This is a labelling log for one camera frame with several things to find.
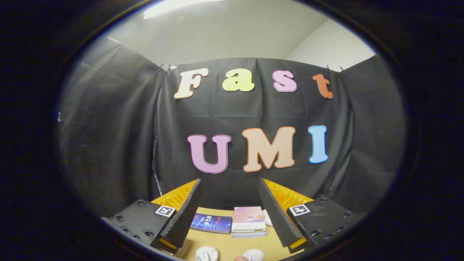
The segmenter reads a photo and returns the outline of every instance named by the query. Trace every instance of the foam letter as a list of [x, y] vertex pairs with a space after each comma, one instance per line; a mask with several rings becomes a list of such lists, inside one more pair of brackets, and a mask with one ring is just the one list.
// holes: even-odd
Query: foam letter
[[334, 94], [327, 89], [327, 85], [330, 84], [329, 80], [324, 79], [322, 74], [313, 76], [313, 80], [317, 81], [317, 87], [323, 97], [331, 99], [334, 96]]
[[294, 92], [296, 90], [296, 82], [293, 79], [293, 74], [290, 71], [275, 71], [272, 74], [274, 79], [274, 88], [279, 92]]
[[181, 72], [179, 89], [174, 94], [174, 98], [182, 99], [182, 98], [188, 98], [192, 96], [193, 91], [190, 90], [190, 86], [193, 85], [195, 89], [198, 88], [198, 86], [200, 86], [201, 76], [206, 77], [208, 76], [208, 73], [209, 73], [208, 68]]
[[232, 140], [229, 135], [215, 135], [212, 140], [218, 149], [218, 162], [209, 164], [205, 161], [205, 150], [203, 144], [206, 142], [203, 135], [190, 135], [187, 141], [190, 143], [192, 161], [195, 167], [205, 173], [217, 174], [227, 169], [227, 144]]
[[321, 163], [326, 161], [329, 157], [325, 154], [325, 126], [311, 126], [308, 132], [313, 137], [313, 156], [309, 158], [311, 163]]
[[235, 69], [226, 73], [227, 79], [222, 82], [222, 88], [226, 91], [251, 91], [255, 84], [251, 82], [251, 71], [247, 69]]
[[295, 128], [293, 127], [280, 128], [271, 145], [262, 129], [251, 128], [244, 130], [242, 136], [248, 140], [248, 163], [243, 167], [243, 170], [253, 172], [261, 169], [261, 164], [258, 163], [258, 154], [261, 156], [266, 168], [272, 166], [277, 154], [279, 156], [274, 164], [276, 168], [293, 166], [295, 164], [292, 157], [294, 133]]

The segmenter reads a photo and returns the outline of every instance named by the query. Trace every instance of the pink letter u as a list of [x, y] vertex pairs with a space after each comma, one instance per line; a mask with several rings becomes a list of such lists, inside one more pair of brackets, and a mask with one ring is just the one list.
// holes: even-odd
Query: pink letter u
[[232, 140], [229, 135], [215, 135], [212, 140], [216, 143], [218, 148], [218, 162], [216, 164], [209, 164], [205, 161], [205, 144], [207, 138], [203, 135], [190, 135], [187, 141], [190, 143], [192, 161], [194, 166], [205, 172], [211, 174], [221, 173], [227, 169], [227, 144]]

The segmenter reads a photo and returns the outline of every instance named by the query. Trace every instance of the book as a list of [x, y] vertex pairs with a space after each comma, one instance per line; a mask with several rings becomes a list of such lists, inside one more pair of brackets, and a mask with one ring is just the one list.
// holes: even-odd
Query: book
[[261, 233], [252, 233], [252, 234], [232, 234], [232, 238], [253, 238], [253, 237], [263, 237], [267, 236], [267, 231]]
[[234, 238], [260, 237], [267, 235], [261, 207], [235, 207], [232, 222]]
[[232, 217], [216, 216], [196, 213], [190, 225], [191, 229], [229, 234], [231, 232]]

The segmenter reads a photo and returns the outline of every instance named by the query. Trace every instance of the book cover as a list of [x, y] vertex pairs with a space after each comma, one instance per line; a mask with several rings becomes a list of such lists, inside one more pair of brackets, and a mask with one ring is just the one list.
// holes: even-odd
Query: book cover
[[264, 214], [261, 207], [235, 207], [233, 213], [232, 232], [266, 230]]
[[195, 214], [190, 225], [191, 229], [229, 234], [231, 232], [232, 217], [230, 216], [216, 216], [206, 214]]

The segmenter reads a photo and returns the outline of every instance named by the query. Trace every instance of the blue book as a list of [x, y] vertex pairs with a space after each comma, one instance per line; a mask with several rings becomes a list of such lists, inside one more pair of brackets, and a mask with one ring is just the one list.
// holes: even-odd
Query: blue book
[[190, 228], [206, 232], [230, 234], [231, 226], [231, 216], [216, 216], [196, 213]]

